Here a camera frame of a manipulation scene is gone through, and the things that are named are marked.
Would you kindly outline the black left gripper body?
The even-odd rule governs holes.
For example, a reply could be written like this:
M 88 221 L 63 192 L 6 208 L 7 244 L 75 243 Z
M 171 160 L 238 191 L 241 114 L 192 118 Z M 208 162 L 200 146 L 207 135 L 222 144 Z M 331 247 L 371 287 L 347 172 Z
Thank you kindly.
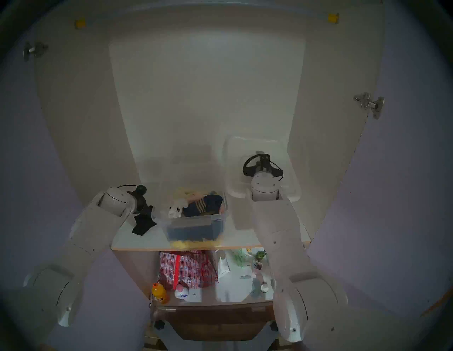
M 146 191 L 128 191 L 128 194 L 134 198 L 135 203 L 134 209 L 131 212 L 132 214 L 148 215 L 148 205 L 144 197 L 145 193 Z

